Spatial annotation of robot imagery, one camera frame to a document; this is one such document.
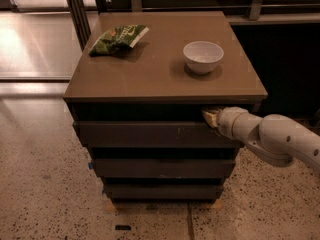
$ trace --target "speckled floor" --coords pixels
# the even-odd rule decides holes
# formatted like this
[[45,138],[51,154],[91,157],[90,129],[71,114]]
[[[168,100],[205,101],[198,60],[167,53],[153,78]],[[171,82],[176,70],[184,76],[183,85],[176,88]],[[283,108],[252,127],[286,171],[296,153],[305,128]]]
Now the speckled floor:
[[61,92],[29,94],[0,98],[0,240],[320,239],[319,173],[273,168],[245,148],[215,204],[112,204]]

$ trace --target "white robotic arm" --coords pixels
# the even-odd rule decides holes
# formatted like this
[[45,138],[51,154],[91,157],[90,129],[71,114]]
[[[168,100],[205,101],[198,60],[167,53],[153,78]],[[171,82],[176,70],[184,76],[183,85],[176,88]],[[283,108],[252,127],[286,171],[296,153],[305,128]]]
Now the white robotic arm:
[[295,157],[320,172],[320,136],[291,118],[282,115],[261,118],[238,107],[206,107],[202,114],[223,136],[243,142],[273,166],[289,166]]

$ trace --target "cabinet top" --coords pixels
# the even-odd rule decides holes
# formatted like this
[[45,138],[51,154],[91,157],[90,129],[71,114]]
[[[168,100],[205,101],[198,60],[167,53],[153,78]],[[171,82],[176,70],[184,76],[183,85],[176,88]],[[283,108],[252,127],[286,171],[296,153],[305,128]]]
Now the cabinet top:
[[[131,50],[90,57],[101,34],[120,25],[150,30]],[[224,50],[207,75],[190,73],[183,47],[209,41]],[[100,14],[72,79],[66,102],[205,102],[261,100],[267,92],[222,12]]]

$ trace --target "drawer front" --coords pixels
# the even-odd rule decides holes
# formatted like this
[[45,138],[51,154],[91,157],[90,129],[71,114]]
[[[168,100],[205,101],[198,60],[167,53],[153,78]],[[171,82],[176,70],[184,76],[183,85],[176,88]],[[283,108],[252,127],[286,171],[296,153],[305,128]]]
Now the drawer front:
[[216,200],[223,186],[215,185],[105,185],[105,193],[115,199]]
[[83,146],[90,147],[239,147],[202,122],[75,121]]
[[98,177],[106,178],[227,178],[234,160],[215,159],[98,159],[92,161]]

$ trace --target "green snack bag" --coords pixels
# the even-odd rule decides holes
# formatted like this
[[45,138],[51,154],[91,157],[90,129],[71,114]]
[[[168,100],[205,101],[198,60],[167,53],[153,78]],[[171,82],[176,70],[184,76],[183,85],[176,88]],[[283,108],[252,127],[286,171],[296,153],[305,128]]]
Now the green snack bag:
[[149,28],[144,25],[117,26],[104,32],[92,46],[89,55],[113,55],[121,47],[133,48]]

